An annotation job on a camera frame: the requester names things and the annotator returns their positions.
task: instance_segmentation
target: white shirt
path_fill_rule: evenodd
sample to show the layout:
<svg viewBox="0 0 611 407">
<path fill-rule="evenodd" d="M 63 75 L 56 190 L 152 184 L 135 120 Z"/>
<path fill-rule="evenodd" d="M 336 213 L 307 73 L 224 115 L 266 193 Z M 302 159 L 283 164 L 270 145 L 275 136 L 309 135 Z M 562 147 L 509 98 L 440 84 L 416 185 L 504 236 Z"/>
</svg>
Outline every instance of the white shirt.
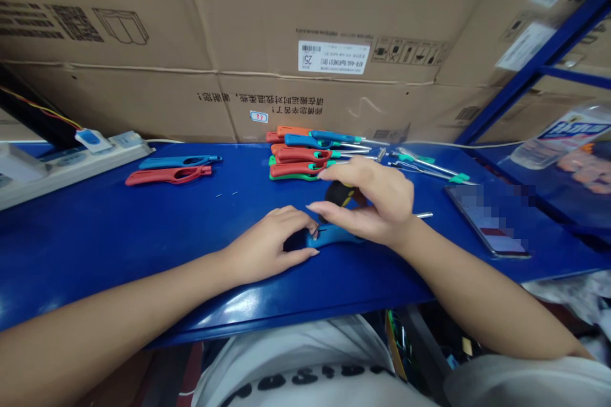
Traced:
<svg viewBox="0 0 611 407">
<path fill-rule="evenodd" d="M 488 355 L 458 368 L 453 407 L 611 406 L 611 369 L 582 358 Z M 387 348 L 359 315 L 231 338 L 202 374 L 192 407 L 434 407 L 395 376 Z"/>
</svg>

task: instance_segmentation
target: power strip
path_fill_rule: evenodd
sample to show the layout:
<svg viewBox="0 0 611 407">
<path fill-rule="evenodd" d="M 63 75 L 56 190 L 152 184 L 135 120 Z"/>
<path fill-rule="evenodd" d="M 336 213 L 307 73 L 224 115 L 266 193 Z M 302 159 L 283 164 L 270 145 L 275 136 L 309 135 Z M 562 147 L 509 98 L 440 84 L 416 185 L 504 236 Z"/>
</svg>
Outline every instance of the power strip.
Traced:
<svg viewBox="0 0 611 407">
<path fill-rule="evenodd" d="M 155 150 L 135 132 L 126 132 L 108 140 L 114 148 L 107 153 L 93 155 L 89 150 L 84 149 L 46 162 L 49 174 L 39 180 L 21 183 L 4 176 L 0 177 L 0 210 L 115 169 L 146 157 Z"/>
</svg>

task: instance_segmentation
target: blue metal shelf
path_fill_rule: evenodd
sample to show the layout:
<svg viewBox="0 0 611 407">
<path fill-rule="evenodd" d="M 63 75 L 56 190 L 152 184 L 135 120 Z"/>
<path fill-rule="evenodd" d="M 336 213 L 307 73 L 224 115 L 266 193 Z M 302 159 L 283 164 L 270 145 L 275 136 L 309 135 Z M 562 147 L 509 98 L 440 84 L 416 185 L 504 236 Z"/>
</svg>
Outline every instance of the blue metal shelf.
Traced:
<svg viewBox="0 0 611 407">
<path fill-rule="evenodd" d="M 611 79 L 558 68 L 555 65 L 596 27 L 611 11 L 611 0 L 585 0 L 533 58 L 458 137 L 458 144 L 473 144 L 498 121 L 543 76 L 566 79 L 611 90 Z M 611 196 L 594 195 L 565 172 L 549 167 L 528 170 L 507 160 L 515 147 L 471 151 L 514 183 L 534 184 L 537 206 L 565 228 L 581 235 L 596 235 L 602 251 L 611 245 L 609 208 Z"/>
<path fill-rule="evenodd" d="M 611 90 L 611 79 L 554 67 L 611 11 L 611 0 L 585 0 L 539 52 L 498 93 L 458 137 L 473 144 L 545 75 Z"/>
</svg>

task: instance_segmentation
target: forearm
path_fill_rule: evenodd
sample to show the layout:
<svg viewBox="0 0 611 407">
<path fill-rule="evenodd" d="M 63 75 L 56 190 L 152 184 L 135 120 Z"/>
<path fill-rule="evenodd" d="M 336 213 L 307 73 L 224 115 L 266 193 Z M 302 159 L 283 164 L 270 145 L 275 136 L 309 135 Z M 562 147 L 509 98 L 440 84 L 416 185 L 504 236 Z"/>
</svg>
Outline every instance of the forearm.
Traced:
<svg viewBox="0 0 611 407">
<path fill-rule="evenodd" d="M 395 250 L 422 276 L 461 328 L 491 350 L 525 359 L 591 357 L 522 287 L 424 221 L 414 218 L 405 243 Z"/>
<path fill-rule="evenodd" d="M 27 321 L 0 334 L 1 405 L 76 399 L 202 302 L 237 286 L 208 254 Z"/>
</svg>

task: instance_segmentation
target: cardboard box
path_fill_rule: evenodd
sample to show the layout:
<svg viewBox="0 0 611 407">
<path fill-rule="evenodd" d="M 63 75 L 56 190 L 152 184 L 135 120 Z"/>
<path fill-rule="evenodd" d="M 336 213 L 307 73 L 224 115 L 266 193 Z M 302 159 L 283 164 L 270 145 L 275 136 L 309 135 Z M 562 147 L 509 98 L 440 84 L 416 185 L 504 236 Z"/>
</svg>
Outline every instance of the cardboard box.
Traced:
<svg viewBox="0 0 611 407">
<path fill-rule="evenodd" d="M 513 105 L 478 143 L 528 140 L 589 97 L 553 93 L 528 93 Z"/>
<path fill-rule="evenodd" d="M 0 109 L 0 141 L 43 141 L 38 135 Z"/>
<path fill-rule="evenodd" d="M 611 67 L 608 69 L 603 69 L 599 67 L 580 66 L 578 69 L 575 70 L 588 74 L 611 78 Z M 544 76 L 543 78 L 541 78 L 538 83 L 533 86 L 533 89 L 539 92 L 552 92 L 567 95 L 583 95 L 585 97 L 600 100 L 601 102 L 607 101 L 608 103 L 611 103 L 611 91 L 607 89 L 583 85 L 580 83 L 574 83 L 572 81 L 567 81 L 566 79 L 552 78 L 550 76 Z"/>
<path fill-rule="evenodd" d="M 424 83 L 478 1 L 3 0 L 0 52 L 21 62 Z"/>
<path fill-rule="evenodd" d="M 382 141 L 454 141 L 497 90 L 406 83 L 13 65 L 77 122 L 114 135 L 264 142 L 278 125 Z"/>
<path fill-rule="evenodd" d="M 68 117 L 106 136 L 135 130 L 149 139 L 235 141 L 213 74 L 35 65 L 9 69 Z"/>
<path fill-rule="evenodd" d="M 504 86 L 583 1 L 482 0 L 442 66 L 437 82 Z M 595 43 L 575 49 L 582 55 L 583 64 L 589 59 L 597 65 L 611 64 L 611 46 L 605 47 L 611 38 L 603 29 L 601 26 L 595 32 Z"/>
<path fill-rule="evenodd" d="M 193 0 L 0 0 L 0 56 L 212 68 Z"/>
</svg>

